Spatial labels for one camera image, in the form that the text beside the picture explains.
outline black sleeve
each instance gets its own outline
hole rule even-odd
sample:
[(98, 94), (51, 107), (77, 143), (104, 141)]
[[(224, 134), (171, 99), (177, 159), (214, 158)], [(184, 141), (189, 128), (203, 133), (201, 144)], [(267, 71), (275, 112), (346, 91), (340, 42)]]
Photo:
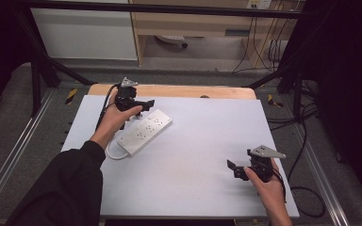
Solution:
[(6, 225), (98, 225), (105, 151), (87, 141), (58, 154), (8, 218)]

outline floor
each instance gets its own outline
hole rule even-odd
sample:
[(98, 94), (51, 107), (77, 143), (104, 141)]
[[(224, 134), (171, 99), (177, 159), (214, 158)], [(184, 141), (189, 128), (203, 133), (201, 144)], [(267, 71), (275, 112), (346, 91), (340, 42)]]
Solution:
[[(64, 61), (76, 72), (102, 83), (117, 81), (127, 76), (142, 84), (240, 87), (256, 81), (273, 70), (274, 65), (267, 57), (263, 57), (263, 61), (268, 69), (252, 70), (247, 60), (241, 61), (244, 57), (244, 47), (239, 39), (187, 38), (187, 42), (189, 46), (184, 49), (150, 37), (144, 64), (141, 66), (136, 65), (135, 62), (121, 61)], [(30, 123), (32, 92), (29, 78), (29, 69), (26, 66), (19, 68), (13, 74), (0, 102), (0, 169), (10, 156), (24, 128)], [(82, 95), (88, 91), (88, 88), (77, 85), (67, 75), (61, 74), (60, 78), (63, 82), (59, 89), (53, 90), (53, 100), (47, 106), (44, 117), (38, 122), (37, 129), (32, 131), (32, 138), (15, 162), (16, 166), (11, 170), (11, 176), (1, 178), (3, 185), (0, 188), (0, 220), (11, 212), (15, 203), (38, 178), (44, 166), (60, 150), (60, 142), (65, 140), (66, 131), (71, 127), (69, 122), (74, 118)], [(291, 99), (290, 95), (277, 93), (278, 82), (278, 79), (274, 79), (255, 92), (257, 98), (262, 101), (268, 118), (290, 118), (286, 107), (269, 105), (269, 94), (278, 104), (287, 105), (288, 100)], [(67, 95), (74, 87), (78, 88), (77, 96), (71, 105), (65, 105)], [(337, 162), (336, 153), (321, 125), (321, 119), (310, 118), (307, 121), (307, 133), (310, 147), (316, 150), (316, 156), (326, 172), (331, 187), (334, 188), (337, 200), (350, 225), (362, 225), (362, 188), (355, 179), (354, 173), (349, 166)], [(285, 170), (290, 170), (297, 151), (302, 145), (298, 136), (299, 127), (287, 126), (274, 130), (272, 135), (277, 149), (290, 156), (283, 162)], [(304, 154), (293, 174), (291, 184), (311, 187), (319, 192), (318, 182), (313, 176), (313, 170), (309, 167), (307, 159), (309, 158)], [(310, 193), (297, 191), (295, 195), (298, 205), (304, 210), (312, 213), (319, 213), (321, 210), (318, 199)], [(254, 222), (255, 220), (241, 219), (237, 220), (237, 224), (267, 225), (265, 219), (259, 219), (258, 222)], [(294, 223), (296, 225), (335, 224), (332, 213), (328, 211), (321, 218), (311, 218), (302, 214), (299, 219), (294, 219)]]

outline white panel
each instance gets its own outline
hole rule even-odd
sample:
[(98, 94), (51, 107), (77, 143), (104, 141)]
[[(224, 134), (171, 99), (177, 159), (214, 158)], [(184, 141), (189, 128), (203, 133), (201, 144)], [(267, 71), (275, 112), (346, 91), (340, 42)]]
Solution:
[(32, 12), (50, 57), (137, 60), (129, 12), (41, 8)]

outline hand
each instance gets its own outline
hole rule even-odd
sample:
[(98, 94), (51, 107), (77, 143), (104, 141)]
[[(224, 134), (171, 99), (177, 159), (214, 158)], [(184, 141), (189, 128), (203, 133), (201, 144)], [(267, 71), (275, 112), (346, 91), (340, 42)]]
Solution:
[(117, 91), (114, 91), (111, 94), (105, 116), (102, 118), (98, 129), (90, 138), (90, 140), (98, 143), (103, 149), (107, 147), (116, 132), (120, 130), (126, 121), (142, 111), (142, 106), (140, 105), (134, 106), (126, 111), (120, 111), (114, 104), (116, 93)]
[[(271, 163), (272, 167), (278, 170), (278, 166), (273, 159), (271, 159)], [(257, 189), (258, 195), (266, 208), (267, 216), (270, 218), (271, 225), (292, 225), (285, 207), (281, 182), (273, 175), (267, 183), (264, 183), (250, 168), (244, 168), (244, 170)]]

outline white tabletop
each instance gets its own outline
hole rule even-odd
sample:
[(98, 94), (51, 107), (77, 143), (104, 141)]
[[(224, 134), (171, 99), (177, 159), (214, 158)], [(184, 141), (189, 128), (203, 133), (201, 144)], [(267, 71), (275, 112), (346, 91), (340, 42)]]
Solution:
[[(104, 96), (85, 96), (62, 151), (80, 148), (94, 132)], [(227, 167), (250, 165), (247, 149), (275, 149), (260, 101), (206, 98), (155, 99), (173, 124), (132, 158), (102, 165), (101, 215), (109, 218), (250, 218), (266, 212), (251, 182), (235, 179)], [(124, 131), (138, 120), (131, 120)], [(121, 155), (117, 142), (112, 154)], [(286, 175), (276, 159), (280, 172)], [(287, 210), (299, 216), (288, 182)]]

